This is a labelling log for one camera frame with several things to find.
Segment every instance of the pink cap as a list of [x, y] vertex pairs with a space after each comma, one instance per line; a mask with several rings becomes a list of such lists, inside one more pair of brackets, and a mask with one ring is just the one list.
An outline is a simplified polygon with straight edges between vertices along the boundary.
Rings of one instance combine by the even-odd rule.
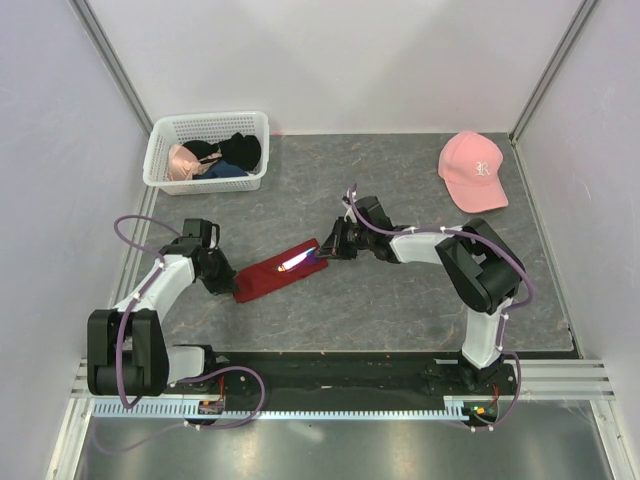
[[453, 202], [467, 213], [506, 207], [509, 200], [498, 178], [502, 152], [476, 132], [460, 132], [440, 152], [440, 175]]

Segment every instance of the white plastic basket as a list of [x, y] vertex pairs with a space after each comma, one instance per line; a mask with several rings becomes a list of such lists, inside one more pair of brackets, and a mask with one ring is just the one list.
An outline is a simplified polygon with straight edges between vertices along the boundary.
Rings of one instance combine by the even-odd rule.
[[[211, 180], [167, 180], [169, 148], [189, 140], [216, 143], [231, 138], [234, 133], [255, 135], [262, 147], [258, 166], [246, 177], [214, 178]], [[242, 192], [257, 190], [267, 173], [269, 163], [269, 120], [262, 112], [198, 113], [164, 117], [156, 122], [144, 157], [142, 179], [150, 187], [159, 187], [169, 195], [194, 193]]]

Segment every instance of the white wall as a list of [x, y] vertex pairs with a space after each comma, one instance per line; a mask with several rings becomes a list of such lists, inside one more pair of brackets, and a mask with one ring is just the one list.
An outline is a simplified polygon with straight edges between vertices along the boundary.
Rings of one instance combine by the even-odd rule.
[[578, 341], [640, 448], [640, 4], [600, 2], [522, 139]]
[[580, 0], [90, 0], [154, 120], [508, 131]]
[[0, 477], [30, 480], [118, 278], [145, 138], [67, 2], [3, 2], [0, 45]]

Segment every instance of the red cloth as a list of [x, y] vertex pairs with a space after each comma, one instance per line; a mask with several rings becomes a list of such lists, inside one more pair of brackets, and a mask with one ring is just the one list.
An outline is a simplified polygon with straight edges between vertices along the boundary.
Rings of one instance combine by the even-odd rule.
[[293, 247], [280, 255], [271, 257], [264, 262], [256, 263], [250, 267], [240, 270], [236, 277], [238, 290], [233, 292], [233, 296], [238, 303], [245, 303], [267, 293], [271, 293], [290, 283], [301, 280], [312, 273], [315, 273], [329, 266], [325, 259], [305, 259], [293, 270], [288, 272], [278, 272], [277, 268], [283, 262], [309, 250], [312, 247], [318, 248], [318, 241], [313, 238]]

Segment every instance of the blue cloth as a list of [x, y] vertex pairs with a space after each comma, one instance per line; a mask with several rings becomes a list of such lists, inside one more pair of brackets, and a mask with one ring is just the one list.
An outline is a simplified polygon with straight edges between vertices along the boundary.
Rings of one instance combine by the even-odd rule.
[[211, 180], [212, 178], [246, 177], [247, 172], [235, 165], [229, 165], [224, 160], [220, 160], [202, 175], [194, 175], [195, 180]]

